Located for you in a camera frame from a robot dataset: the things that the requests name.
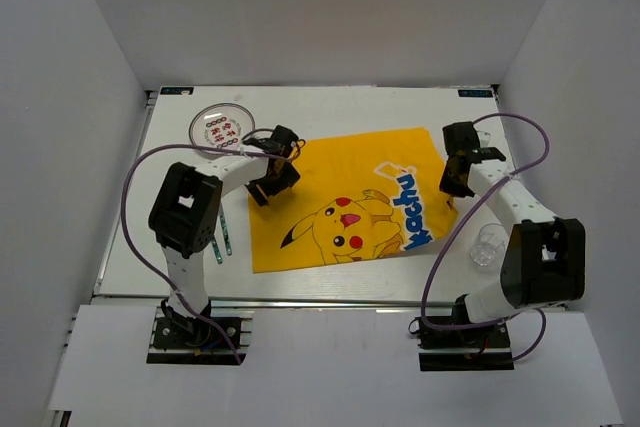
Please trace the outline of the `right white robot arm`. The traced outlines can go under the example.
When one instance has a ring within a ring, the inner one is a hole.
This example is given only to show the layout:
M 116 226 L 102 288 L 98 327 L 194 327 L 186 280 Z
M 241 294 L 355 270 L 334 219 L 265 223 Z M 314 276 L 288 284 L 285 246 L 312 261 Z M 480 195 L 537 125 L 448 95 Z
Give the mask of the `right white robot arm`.
M 443 137 L 447 162 L 440 190 L 459 198 L 478 196 L 509 235 L 498 279 L 455 301 L 453 337 L 472 346 L 486 336 L 490 322 L 528 307 L 581 299 L 586 284 L 583 224 L 540 203 L 509 171 L 506 156 L 481 144 L 473 122 L 447 125 Z

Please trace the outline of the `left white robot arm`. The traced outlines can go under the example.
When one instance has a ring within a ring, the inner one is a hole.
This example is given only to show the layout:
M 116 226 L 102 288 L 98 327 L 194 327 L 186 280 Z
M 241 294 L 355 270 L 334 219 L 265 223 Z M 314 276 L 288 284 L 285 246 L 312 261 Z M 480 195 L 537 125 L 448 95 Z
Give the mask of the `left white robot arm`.
M 204 285 L 204 251 L 215 238 L 221 201 L 245 188 L 259 206 L 300 179 L 293 166 L 302 140 L 278 125 L 267 137 L 245 135 L 237 148 L 196 166 L 172 164 L 151 209 L 148 225 L 166 259 L 172 292 L 162 304 L 177 321 L 177 334 L 199 346 L 211 334 L 210 301 Z

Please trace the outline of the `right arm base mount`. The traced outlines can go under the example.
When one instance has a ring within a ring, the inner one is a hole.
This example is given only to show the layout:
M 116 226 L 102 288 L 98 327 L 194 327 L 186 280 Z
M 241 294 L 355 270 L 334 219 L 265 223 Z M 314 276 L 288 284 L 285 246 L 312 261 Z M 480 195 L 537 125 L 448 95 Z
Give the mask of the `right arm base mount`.
M 504 325 L 447 331 L 427 327 L 415 317 L 408 332 L 418 341 L 421 372 L 480 372 L 514 369 L 511 342 Z

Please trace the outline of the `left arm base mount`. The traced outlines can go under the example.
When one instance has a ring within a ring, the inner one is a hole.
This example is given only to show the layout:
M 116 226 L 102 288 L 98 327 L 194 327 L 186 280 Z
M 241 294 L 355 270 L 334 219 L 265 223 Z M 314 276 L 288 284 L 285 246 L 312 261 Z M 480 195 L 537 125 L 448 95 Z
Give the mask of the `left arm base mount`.
M 151 365 L 240 366 L 247 355 L 253 318 L 248 312 L 221 312 L 211 307 L 202 312 L 224 333 L 198 318 L 184 317 L 168 306 L 156 309 L 146 363 Z

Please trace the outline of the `yellow pikachu cloth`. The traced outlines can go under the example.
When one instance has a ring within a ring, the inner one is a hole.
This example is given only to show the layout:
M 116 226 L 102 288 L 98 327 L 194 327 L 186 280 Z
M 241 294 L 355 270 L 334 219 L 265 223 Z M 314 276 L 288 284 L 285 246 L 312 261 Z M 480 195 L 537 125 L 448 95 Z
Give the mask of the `yellow pikachu cloth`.
M 446 237 L 458 215 L 424 128 L 311 140 L 293 165 L 293 187 L 249 202 L 256 273 L 411 252 Z

